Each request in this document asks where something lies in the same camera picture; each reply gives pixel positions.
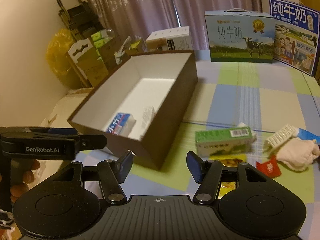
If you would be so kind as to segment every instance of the human hand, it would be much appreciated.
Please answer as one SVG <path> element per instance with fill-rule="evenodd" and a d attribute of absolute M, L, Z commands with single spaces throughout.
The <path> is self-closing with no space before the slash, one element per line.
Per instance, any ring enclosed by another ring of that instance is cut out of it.
<path fill-rule="evenodd" d="M 15 203 L 15 201 L 25 192 L 29 190 L 27 183 L 32 183 L 35 180 L 35 177 L 32 173 L 32 171 L 39 169 L 40 163 L 35 160 L 31 166 L 31 171 L 26 171 L 23 176 L 23 184 L 20 185 L 14 185 L 10 188 L 11 192 L 11 201 Z"/>

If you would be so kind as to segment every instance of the open cardboard box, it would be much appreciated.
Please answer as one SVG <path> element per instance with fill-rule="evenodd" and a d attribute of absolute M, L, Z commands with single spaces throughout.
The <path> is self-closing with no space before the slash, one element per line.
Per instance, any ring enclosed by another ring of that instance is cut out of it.
<path fill-rule="evenodd" d="M 198 81 L 193 51 L 136 54 L 110 73 L 69 117 L 84 134 L 105 134 L 116 156 L 126 150 L 140 165 L 160 169 Z M 141 137 L 142 114 L 155 116 Z M 105 133 L 117 113 L 132 114 L 136 123 L 128 137 Z"/>

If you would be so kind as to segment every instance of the finger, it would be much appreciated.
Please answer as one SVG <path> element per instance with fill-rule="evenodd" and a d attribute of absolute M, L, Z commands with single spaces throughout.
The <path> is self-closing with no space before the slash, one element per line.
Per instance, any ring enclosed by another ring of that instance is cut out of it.
<path fill-rule="evenodd" d="M 31 183 L 35 180 L 35 176 L 33 175 L 32 171 L 26 171 L 23 173 L 22 180 L 25 183 Z"/>
<path fill-rule="evenodd" d="M 28 185 L 23 183 L 20 185 L 14 185 L 11 187 L 10 192 L 15 197 L 20 197 L 23 193 L 29 190 Z"/>
<path fill-rule="evenodd" d="M 0 229 L 0 237 L 2 237 L 2 235 L 4 234 L 5 230 L 4 229 Z"/>
<path fill-rule="evenodd" d="M 32 166 L 31 166 L 31 170 L 32 170 L 32 171 L 35 171 L 35 170 L 37 170 L 37 169 L 39 169 L 39 168 L 40 168 L 40 162 L 38 162 L 37 160 L 35 160 L 35 161 L 33 162 Z"/>
<path fill-rule="evenodd" d="M 10 196 L 10 199 L 11 199 L 11 202 L 12 202 L 12 203 L 15 203 L 18 198 L 11 195 L 11 196 Z"/>

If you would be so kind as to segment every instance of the white towel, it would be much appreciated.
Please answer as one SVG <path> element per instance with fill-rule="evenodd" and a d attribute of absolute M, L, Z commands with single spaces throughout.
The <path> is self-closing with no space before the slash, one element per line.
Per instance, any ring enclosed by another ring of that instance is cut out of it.
<path fill-rule="evenodd" d="M 294 171 L 304 171 L 319 155 L 319 146 L 314 141 L 293 138 L 280 148 L 276 159 Z"/>

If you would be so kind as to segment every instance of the blue and white package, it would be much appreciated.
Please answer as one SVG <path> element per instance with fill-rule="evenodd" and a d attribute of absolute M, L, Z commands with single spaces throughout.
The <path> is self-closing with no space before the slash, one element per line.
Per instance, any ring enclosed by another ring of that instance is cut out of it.
<path fill-rule="evenodd" d="M 133 118 L 132 114 L 117 113 L 106 132 L 127 137 L 135 122 L 136 120 Z"/>
<path fill-rule="evenodd" d="M 296 128 L 296 132 L 292 135 L 292 137 L 299 137 L 301 140 L 316 140 L 317 144 L 320 144 L 319 136 L 316 136 L 315 134 L 301 128 Z"/>
<path fill-rule="evenodd" d="M 320 12 L 286 0 L 269 0 L 269 5 L 276 20 L 274 58 L 314 76 L 320 51 Z"/>

